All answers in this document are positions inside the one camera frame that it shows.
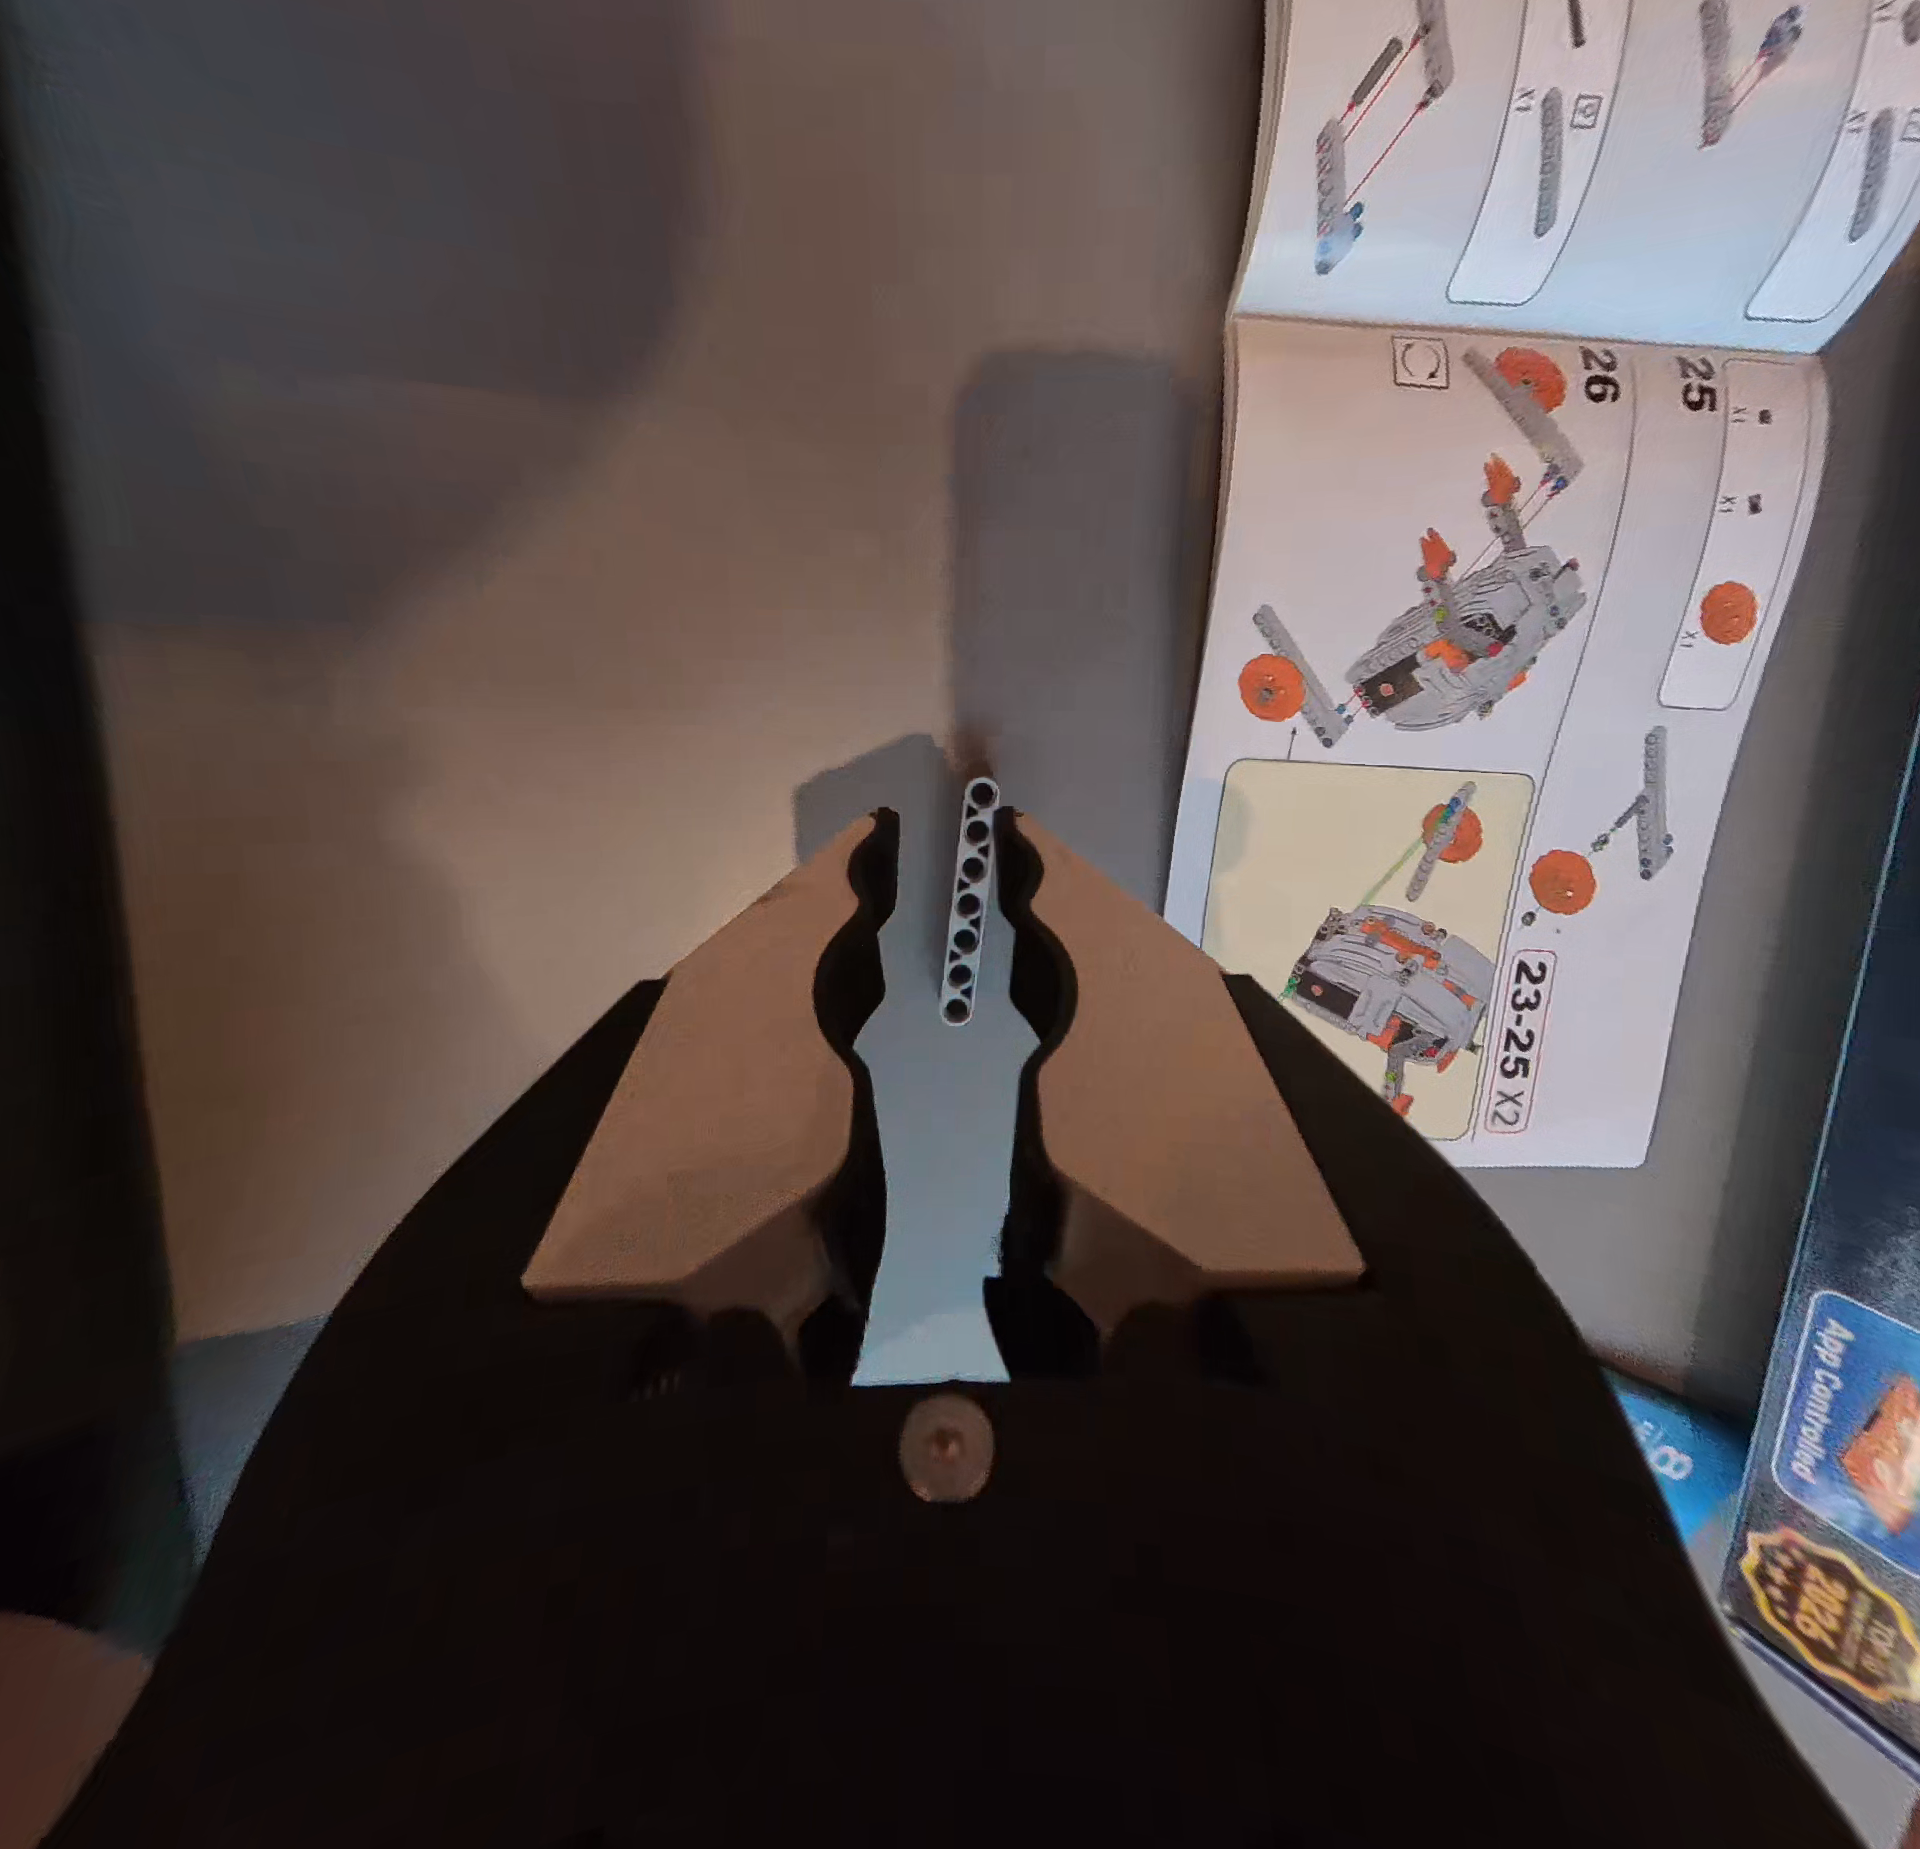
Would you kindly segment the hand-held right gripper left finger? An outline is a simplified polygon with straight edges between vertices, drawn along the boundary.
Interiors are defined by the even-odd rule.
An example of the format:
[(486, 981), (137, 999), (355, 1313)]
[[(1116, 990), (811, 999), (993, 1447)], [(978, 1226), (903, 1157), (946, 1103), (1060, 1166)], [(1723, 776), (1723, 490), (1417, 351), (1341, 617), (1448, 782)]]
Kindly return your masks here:
[(540, 1309), (754, 1313), (800, 1377), (854, 1377), (888, 1237), (874, 1081), (899, 813), (854, 817), (651, 999), (521, 1264)]

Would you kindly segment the open instruction booklet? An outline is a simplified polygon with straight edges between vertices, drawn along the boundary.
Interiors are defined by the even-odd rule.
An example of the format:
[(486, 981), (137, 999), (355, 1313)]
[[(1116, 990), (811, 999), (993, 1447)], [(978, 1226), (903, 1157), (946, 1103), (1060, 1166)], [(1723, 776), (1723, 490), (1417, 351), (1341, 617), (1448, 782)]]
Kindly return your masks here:
[(1865, 537), (1915, 0), (1263, 0), (1166, 914), (1448, 1157), (1643, 1166)]

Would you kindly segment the robot kit box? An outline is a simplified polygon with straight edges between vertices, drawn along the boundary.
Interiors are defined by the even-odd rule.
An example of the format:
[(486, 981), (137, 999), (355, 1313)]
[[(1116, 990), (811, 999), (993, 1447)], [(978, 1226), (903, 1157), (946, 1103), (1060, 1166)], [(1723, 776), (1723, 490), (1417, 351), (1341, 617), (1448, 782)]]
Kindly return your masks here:
[(1738, 1476), (1723, 1613), (1920, 1766), (1920, 738), (1857, 943)]

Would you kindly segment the grey holed building beam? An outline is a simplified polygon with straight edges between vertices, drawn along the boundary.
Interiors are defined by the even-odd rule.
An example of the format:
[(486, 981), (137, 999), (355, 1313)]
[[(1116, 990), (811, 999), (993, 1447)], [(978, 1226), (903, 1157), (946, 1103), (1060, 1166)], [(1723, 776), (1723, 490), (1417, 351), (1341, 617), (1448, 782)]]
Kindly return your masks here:
[(978, 1011), (983, 981), (983, 917), (993, 883), (993, 776), (970, 776), (958, 789), (958, 829), (955, 829), (955, 877), (946, 877), (946, 943), (942, 943), (942, 1025), (968, 1025)]

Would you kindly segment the grey desk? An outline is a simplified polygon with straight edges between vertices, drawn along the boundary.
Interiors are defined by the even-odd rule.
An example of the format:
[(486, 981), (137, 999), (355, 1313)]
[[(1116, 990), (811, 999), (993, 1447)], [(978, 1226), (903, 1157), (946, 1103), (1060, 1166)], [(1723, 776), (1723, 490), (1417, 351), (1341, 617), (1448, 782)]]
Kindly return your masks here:
[[(325, 1313), (610, 990), (896, 807), (867, 1365), (983, 1371), (1024, 1032), (999, 943), (983, 1019), (938, 1013), (955, 801), (989, 768), (1170, 901), (1263, 0), (19, 9), (92, 178), (92, 628), (187, 1340)], [(1682, 1230), (1753, 1070), (1819, 1070), (1778, 901), (1830, 864), (1823, 703), (1778, 635), (1657, 1110), (1723, 1140)], [(1541, 1237), (1580, 1166), (1461, 1168), (1676, 1365), (1704, 1257), (1592, 1289), (1599, 1237)]]

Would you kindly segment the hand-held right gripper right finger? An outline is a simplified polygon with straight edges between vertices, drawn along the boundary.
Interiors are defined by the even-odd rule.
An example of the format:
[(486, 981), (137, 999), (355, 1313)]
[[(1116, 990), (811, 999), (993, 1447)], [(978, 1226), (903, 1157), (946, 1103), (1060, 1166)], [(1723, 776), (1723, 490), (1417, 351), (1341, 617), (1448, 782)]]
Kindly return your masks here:
[(1096, 1371), (1147, 1309), (1362, 1286), (1223, 972), (1024, 813), (993, 813), (993, 908), (1031, 1032), (993, 1237), (999, 1371)]

